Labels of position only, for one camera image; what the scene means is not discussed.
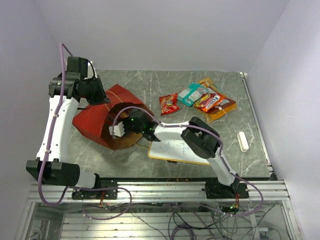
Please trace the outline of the teal Fox's candy packet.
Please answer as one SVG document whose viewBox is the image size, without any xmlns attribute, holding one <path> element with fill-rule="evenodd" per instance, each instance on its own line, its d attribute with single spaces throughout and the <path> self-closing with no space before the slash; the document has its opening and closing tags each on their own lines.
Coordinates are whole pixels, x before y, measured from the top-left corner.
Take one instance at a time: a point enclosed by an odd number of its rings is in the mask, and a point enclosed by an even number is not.
<svg viewBox="0 0 320 240">
<path fill-rule="evenodd" d="M 177 100 L 190 107 L 206 93 L 206 88 L 203 85 L 192 82 L 177 95 Z"/>
</svg>

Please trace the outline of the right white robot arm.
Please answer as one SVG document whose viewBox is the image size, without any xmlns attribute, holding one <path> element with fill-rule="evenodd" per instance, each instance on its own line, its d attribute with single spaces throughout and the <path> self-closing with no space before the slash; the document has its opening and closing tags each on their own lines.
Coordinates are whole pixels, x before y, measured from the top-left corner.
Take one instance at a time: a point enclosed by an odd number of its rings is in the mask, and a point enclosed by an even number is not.
<svg viewBox="0 0 320 240">
<path fill-rule="evenodd" d="M 196 156 L 208 161 L 224 197 L 231 198 L 238 192 L 239 176 L 224 156 L 219 134 L 200 118 L 192 117 L 182 123 L 164 123 L 151 119 L 145 111 L 137 109 L 130 112 L 123 125 L 126 132 L 142 134 L 150 142 L 184 141 Z"/>
</svg>

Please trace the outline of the orange Fox's candy packet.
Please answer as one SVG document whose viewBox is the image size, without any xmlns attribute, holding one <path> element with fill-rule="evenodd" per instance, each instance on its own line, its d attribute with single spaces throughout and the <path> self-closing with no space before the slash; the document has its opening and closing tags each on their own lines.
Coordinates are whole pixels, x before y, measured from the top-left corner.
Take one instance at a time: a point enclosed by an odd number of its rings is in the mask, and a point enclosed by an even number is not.
<svg viewBox="0 0 320 240">
<path fill-rule="evenodd" d="M 195 102 L 194 106 L 197 109 L 207 113 L 212 108 L 217 107 L 218 104 L 220 104 L 224 99 L 225 99 L 224 95 L 216 92 L 211 92 L 202 96 L 200 99 L 198 99 Z"/>
</svg>

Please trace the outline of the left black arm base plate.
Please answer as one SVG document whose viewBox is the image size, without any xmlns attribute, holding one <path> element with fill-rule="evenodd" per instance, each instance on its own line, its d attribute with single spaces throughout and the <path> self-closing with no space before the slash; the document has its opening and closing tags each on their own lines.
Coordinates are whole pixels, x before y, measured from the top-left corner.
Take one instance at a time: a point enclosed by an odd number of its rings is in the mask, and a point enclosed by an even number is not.
<svg viewBox="0 0 320 240">
<path fill-rule="evenodd" d="M 71 198 L 73 200 L 116 200 L 118 195 L 118 183 L 113 180 L 102 180 L 102 190 L 75 189 Z"/>
</svg>

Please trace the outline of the red paper bag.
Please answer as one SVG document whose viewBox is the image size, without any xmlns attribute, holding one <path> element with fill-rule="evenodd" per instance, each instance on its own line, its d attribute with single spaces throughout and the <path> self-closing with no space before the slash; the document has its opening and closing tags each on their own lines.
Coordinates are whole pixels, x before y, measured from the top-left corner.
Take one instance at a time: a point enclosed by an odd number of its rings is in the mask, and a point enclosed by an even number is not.
<svg viewBox="0 0 320 240">
<path fill-rule="evenodd" d="M 110 135 L 109 127 L 112 126 L 117 113 L 131 106 L 145 109 L 149 113 L 152 111 L 132 92 L 118 84 L 109 88 L 105 93 L 110 103 L 82 110 L 73 118 L 72 124 L 84 137 L 111 150 L 131 147 L 142 138 L 142 134 L 126 133 L 123 137 L 114 139 Z"/>
</svg>

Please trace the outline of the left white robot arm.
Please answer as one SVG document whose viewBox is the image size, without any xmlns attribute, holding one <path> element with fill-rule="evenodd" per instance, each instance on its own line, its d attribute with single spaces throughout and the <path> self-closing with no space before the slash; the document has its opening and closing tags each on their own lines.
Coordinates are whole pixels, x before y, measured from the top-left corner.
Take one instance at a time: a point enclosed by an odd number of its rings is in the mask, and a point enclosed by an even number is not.
<svg viewBox="0 0 320 240">
<path fill-rule="evenodd" d="M 49 115 L 42 144 L 35 160 L 26 163 L 27 172 L 46 185 L 84 188 L 85 194 L 96 199 L 102 193 L 97 174 L 68 163 L 68 142 L 72 121 L 81 99 L 93 107 L 109 103 L 91 62 L 70 56 L 66 71 L 49 83 Z"/>
</svg>

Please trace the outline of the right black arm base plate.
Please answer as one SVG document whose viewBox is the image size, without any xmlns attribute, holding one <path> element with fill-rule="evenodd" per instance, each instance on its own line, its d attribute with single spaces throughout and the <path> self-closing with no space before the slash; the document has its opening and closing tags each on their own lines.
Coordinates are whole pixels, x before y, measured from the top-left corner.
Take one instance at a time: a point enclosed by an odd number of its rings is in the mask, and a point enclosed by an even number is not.
<svg viewBox="0 0 320 240">
<path fill-rule="evenodd" d="M 222 185 L 218 182 L 206 182 L 201 189 L 206 194 L 207 199 L 248 199 L 249 190 L 245 183 L 240 183 L 237 190 Z"/>
</svg>

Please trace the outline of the orange striped snack packet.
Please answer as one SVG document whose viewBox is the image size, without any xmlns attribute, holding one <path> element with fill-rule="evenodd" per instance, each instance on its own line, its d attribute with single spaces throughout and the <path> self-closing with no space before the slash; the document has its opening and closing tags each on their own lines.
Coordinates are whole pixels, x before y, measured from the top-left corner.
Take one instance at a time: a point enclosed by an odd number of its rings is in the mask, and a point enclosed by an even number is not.
<svg viewBox="0 0 320 240">
<path fill-rule="evenodd" d="M 218 90 L 210 77 L 203 78 L 198 83 L 205 88 L 206 94 L 196 101 L 194 107 L 208 123 L 222 118 L 237 108 L 236 101 Z"/>
</svg>

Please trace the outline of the red small snack packet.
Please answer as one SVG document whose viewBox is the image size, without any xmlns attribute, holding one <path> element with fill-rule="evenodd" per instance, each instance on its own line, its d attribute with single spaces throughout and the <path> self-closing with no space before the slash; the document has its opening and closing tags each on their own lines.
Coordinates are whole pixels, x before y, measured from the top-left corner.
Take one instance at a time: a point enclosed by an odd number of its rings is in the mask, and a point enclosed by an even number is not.
<svg viewBox="0 0 320 240">
<path fill-rule="evenodd" d="M 161 115 L 163 116 L 177 112 L 180 109 L 180 107 L 177 105 L 177 101 L 177 92 L 159 97 Z"/>
</svg>

